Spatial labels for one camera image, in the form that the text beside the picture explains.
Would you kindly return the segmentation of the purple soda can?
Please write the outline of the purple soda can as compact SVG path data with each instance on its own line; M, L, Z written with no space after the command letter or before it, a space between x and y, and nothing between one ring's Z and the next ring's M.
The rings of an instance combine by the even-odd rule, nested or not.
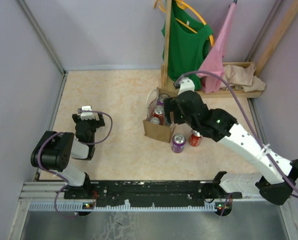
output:
M166 99L170 98L169 95L167 94L161 94L159 97L158 97L158 100L157 100L157 105L158 106L164 106L164 101Z
M174 153L181 153L183 152L186 144L186 137L183 134L177 133L172 137L171 141L171 150Z

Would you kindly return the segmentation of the red soda can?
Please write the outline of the red soda can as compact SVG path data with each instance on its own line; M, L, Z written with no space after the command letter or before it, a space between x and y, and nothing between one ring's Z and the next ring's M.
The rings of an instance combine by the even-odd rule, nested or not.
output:
M157 105L153 110L153 116L159 118L160 120L164 119L164 107L162 105Z
M193 147L197 147L200 145L202 139L203 139L203 136L201 135L201 133L199 133L196 130L192 130L189 138L189 144Z

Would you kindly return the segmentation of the silver top soda can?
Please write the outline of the silver top soda can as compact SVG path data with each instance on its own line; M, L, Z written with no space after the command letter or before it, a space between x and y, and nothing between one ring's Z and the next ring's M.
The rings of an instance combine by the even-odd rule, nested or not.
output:
M148 118L147 121L150 123L156 124L156 125L160 125L160 119L156 116L152 116L152 117Z

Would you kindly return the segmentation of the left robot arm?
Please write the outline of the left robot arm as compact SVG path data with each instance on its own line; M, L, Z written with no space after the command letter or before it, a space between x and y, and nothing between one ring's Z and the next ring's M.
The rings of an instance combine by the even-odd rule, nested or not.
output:
M70 158L91 160L95 145L104 140L95 141L98 128L105 126L104 112L82 110L72 115L75 133L46 131L31 154L31 165L52 173L67 184L67 197L87 198L93 192L90 177L79 170Z

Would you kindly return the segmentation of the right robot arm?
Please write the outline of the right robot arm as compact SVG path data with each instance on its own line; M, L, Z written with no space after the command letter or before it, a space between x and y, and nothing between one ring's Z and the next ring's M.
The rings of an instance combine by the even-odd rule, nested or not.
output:
M230 193L260 194L268 202L281 206L291 196L298 178L298 159L288 160L259 143L227 111L209 109L201 96L191 90L164 100L168 122L187 124L204 138L214 140L242 156L257 173L225 173L212 185L218 198Z

